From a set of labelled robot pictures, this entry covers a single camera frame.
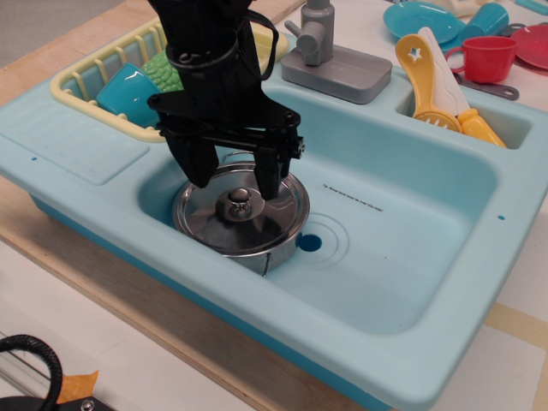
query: yellow dish rack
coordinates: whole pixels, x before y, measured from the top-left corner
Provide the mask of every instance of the yellow dish rack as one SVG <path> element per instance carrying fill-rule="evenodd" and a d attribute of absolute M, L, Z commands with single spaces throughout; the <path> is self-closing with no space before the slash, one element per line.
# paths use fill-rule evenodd
<path fill-rule="evenodd" d="M 269 29 L 255 23 L 252 23 L 252 28 L 259 66 L 264 71 L 271 51 L 272 33 Z M 56 74 L 50 83 L 51 95 L 58 102 L 135 139 L 163 142 L 164 138 L 155 128 L 142 128 L 130 122 L 124 114 L 115 115 L 103 110 L 98 107 L 95 98 L 123 64 L 132 63 L 142 67 L 163 51 L 166 44 L 167 40 L 159 18 L 152 19 Z M 289 41 L 280 34 L 276 59 L 279 60 L 288 50 Z"/>

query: wooden board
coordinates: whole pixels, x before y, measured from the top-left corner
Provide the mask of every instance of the wooden board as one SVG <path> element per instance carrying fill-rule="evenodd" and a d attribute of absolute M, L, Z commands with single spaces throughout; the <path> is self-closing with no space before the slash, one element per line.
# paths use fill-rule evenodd
<path fill-rule="evenodd" d="M 258 1 L 273 21 L 302 0 Z M 127 0 L 0 70 L 0 104 L 155 16 Z M 0 178 L 0 238 L 256 409 L 364 410 L 284 358 L 41 213 Z"/>

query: sink basin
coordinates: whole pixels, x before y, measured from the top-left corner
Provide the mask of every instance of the sink basin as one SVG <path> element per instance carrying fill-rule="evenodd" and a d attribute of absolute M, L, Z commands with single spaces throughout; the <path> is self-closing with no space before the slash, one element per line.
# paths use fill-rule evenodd
<path fill-rule="evenodd" d="M 371 410 L 428 409 L 497 298 L 548 188 L 544 112 L 465 91 L 508 148 L 410 117 L 390 84 L 356 105 L 281 79 L 302 116 L 291 173 L 310 196 L 300 246 L 257 275 L 179 233 L 186 181 L 162 142 L 57 102 L 43 83 L 0 109 L 0 172 L 37 205 Z M 219 157 L 228 154 L 219 149 Z"/>

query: yellow utensil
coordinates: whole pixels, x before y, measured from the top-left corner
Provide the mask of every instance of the yellow utensil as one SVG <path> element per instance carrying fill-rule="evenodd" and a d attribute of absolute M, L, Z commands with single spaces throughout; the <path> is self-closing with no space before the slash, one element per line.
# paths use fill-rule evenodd
<path fill-rule="evenodd" d="M 429 27 L 422 27 L 419 30 L 419 35 L 428 43 L 434 61 L 434 94 L 432 97 L 434 105 L 455 116 L 461 124 L 463 134 L 496 146 L 506 147 L 478 111 L 471 109 L 468 105 L 432 30 Z"/>
<path fill-rule="evenodd" d="M 461 124 L 455 116 L 432 103 L 434 60 L 428 43 L 418 34 L 408 34 L 397 42 L 396 56 L 413 85 L 413 118 L 461 133 Z"/>

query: metal pot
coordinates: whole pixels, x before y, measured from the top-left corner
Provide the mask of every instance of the metal pot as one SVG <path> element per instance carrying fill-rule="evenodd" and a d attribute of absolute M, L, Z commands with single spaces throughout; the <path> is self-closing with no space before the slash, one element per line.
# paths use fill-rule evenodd
<path fill-rule="evenodd" d="M 263 276 L 296 250 L 310 210 L 301 182 L 289 174 L 279 195 L 260 196 L 253 161 L 221 165 L 205 188 L 185 184 L 173 204 L 176 228 Z"/>

